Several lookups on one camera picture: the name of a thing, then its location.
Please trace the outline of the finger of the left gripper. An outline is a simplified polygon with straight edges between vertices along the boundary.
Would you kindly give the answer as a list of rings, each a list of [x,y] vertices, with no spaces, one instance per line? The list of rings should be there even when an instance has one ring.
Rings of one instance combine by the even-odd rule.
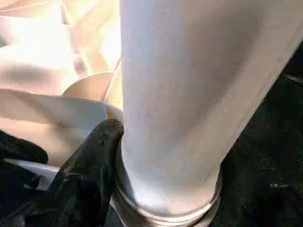
[[[0,131],[0,158],[47,164],[48,154],[40,146]]]
[[[11,213],[44,194],[37,190],[39,177],[11,164],[0,165],[0,212]]]

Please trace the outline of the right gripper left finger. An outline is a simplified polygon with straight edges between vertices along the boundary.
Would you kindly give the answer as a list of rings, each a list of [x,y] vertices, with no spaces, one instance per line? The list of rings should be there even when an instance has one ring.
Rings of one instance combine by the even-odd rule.
[[[47,191],[7,213],[3,227],[101,227],[114,188],[116,150],[122,123],[97,125],[61,166]]]

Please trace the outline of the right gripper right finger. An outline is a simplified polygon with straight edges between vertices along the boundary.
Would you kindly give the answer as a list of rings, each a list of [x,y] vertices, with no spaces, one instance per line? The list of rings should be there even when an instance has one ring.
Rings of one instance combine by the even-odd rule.
[[[224,163],[217,227],[301,227],[301,163]]]

